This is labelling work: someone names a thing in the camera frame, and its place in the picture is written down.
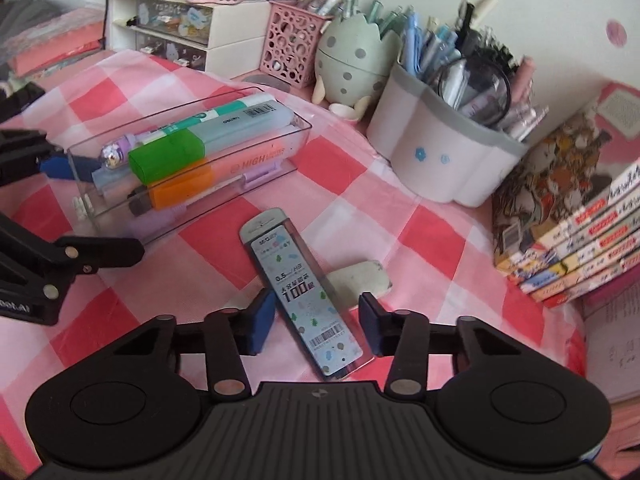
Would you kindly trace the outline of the light blue pen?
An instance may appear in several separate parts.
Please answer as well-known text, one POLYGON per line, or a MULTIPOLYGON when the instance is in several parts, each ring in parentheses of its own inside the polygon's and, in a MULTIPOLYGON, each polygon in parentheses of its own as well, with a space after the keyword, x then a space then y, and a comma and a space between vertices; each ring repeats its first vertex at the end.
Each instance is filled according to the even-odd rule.
POLYGON ((131 191, 138 183, 137 177, 128 166, 115 169, 100 168, 92 173, 96 192, 101 196, 122 195, 131 191))

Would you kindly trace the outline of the purple cartoon pen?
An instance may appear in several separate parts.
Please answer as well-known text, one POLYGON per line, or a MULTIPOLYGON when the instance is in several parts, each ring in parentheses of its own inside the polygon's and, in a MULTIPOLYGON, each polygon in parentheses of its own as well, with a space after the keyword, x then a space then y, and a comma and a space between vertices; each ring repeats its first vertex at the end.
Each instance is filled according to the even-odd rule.
POLYGON ((102 166, 106 169, 115 169, 126 164, 129 152, 142 145, 149 136, 149 132, 138 134, 129 133, 105 144, 100 151, 102 166))

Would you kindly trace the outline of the pencil lead refill case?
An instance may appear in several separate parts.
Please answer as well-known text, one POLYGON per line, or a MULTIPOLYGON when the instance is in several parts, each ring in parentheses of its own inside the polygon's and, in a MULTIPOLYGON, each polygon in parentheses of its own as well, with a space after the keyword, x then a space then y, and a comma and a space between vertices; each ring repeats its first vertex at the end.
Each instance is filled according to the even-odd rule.
POLYGON ((337 382, 373 360, 362 329, 282 209, 245 222, 240 239, 318 378, 337 382))

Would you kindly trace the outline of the black marker pen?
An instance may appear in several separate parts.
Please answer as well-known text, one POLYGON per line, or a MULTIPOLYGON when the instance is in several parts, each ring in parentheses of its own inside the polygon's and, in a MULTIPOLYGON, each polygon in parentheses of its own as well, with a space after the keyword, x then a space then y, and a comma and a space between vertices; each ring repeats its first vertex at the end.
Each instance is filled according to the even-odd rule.
POLYGON ((144 185, 134 188, 127 195, 127 205, 135 217, 141 217, 142 214, 151 211, 153 205, 149 196, 149 190, 144 185))

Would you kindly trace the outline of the clear plastic organizer tray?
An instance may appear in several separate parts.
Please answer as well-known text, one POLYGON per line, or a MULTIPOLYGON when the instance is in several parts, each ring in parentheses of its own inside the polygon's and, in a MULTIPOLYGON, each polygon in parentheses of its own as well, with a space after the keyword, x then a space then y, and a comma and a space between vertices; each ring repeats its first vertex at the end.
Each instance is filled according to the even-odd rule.
POLYGON ((105 130, 67 151, 78 235, 150 244, 295 171, 311 125, 256 87, 105 130))

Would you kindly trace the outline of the green highlighter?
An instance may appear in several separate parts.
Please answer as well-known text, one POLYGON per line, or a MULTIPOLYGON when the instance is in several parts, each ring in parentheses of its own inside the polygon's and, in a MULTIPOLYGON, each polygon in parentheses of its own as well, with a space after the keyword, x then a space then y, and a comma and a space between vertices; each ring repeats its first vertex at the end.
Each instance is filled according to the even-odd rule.
POLYGON ((145 185, 178 174, 207 156, 288 126, 294 113, 277 101, 254 105, 163 136, 129 152, 132 173, 145 185))

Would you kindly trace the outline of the orange highlighter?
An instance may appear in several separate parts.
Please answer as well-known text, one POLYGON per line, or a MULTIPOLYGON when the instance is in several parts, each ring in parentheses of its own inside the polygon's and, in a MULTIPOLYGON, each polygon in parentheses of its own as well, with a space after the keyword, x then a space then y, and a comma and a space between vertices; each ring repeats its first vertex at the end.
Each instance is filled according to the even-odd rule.
POLYGON ((149 188, 153 209, 162 210, 183 204, 214 186, 242 176, 252 170, 270 165, 297 152, 284 142, 252 145, 206 164, 195 164, 149 188))

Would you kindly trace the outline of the lavender mechanical pencil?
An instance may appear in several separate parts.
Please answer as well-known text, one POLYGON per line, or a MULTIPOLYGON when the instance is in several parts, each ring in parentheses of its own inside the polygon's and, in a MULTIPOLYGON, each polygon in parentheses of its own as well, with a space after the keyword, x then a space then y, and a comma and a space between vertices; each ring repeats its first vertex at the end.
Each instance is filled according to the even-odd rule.
POLYGON ((254 188, 259 188, 295 170, 296 166, 287 159, 256 167, 243 174, 241 190, 242 192, 253 191, 254 188))

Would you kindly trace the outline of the green white glue stick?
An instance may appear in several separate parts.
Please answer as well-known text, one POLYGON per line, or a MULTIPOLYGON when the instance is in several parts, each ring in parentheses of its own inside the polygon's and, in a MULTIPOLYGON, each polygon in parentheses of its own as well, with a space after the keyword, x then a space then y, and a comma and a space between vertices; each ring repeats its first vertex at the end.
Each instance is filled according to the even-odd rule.
POLYGON ((168 134, 174 133, 178 130, 196 126, 198 124, 201 124, 202 122, 208 122, 209 120, 218 118, 220 116, 229 115, 231 113, 237 112, 238 110, 245 110, 246 108, 249 108, 251 106, 274 101, 275 99, 276 98, 270 93, 265 92, 254 93, 250 96, 244 96, 244 98, 231 101, 221 106, 216 106, 214 108, 211 108, 210 110, 206 110, 206 112, 192 115, 190 117, 181 119, 178 122, 172 122, 171 124, 160 127, 156 130, 138 134, 136 144, 148 144, 162 138, 163 136, 168 136, 168 134))

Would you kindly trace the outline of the white eraser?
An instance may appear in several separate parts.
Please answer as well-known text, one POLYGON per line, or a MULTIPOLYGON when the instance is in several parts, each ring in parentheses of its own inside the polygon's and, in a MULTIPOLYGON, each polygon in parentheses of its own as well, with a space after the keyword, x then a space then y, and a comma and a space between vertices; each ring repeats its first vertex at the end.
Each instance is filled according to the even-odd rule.
POLYGON ((393 287, 393 282, 382 263, 367 260, 344 266, 326 276, 332 289, 335 307, 346 311, 356 307, 361 294, 370 292, 373 296, 384 296, 393 287))

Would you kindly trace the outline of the pink books stack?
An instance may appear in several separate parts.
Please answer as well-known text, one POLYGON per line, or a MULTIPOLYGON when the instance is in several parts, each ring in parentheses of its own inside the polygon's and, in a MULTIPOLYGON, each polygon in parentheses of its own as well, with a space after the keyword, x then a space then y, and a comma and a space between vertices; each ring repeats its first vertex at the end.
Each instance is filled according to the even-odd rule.
POLYGON ((1 63, 23 77, 68 58, 99 50, 104 12, 82 8, 24 30, 1 46, 1 63))

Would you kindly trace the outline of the white mini drawer unit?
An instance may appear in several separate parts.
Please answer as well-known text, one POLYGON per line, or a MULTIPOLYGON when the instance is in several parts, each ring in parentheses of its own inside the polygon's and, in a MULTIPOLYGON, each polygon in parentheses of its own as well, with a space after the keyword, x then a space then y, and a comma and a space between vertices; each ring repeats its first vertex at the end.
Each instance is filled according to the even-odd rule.
POLYGON ((106 46, 137 50, 227 78, 257 70, 267 32, 265 0, 106 0, 106 46))

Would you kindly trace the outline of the comic book box set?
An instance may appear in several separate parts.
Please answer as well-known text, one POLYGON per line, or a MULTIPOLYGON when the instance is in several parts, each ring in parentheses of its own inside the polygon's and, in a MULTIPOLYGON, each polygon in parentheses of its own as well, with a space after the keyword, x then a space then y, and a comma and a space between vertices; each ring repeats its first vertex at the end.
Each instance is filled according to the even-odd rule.
POLYGON ((496 269, 547 307, 639 261, 639 91, 611 82, 492 196, 496 269))

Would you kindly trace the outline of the stack of paper documents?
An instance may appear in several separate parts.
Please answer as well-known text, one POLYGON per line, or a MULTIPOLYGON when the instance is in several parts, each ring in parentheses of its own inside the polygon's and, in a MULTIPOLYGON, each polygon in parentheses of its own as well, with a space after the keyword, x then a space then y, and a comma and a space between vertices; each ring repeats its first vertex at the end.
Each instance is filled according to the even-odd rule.
POLYGON ((612 403, 639 395, 639 283, 590 314, 585 322, 587 379, 612 403))

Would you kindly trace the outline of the green egg pen holder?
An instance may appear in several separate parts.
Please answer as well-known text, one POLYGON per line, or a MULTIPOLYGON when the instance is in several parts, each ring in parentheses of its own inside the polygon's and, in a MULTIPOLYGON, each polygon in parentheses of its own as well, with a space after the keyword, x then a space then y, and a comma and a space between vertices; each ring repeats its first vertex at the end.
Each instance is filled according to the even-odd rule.
POLYGON ((378 24, 364 14, 332 21, 316 51, 311 102, 326 101, 339 118, 359 122, 378 102, 400 47, 396 32, 381 36, 378 24))

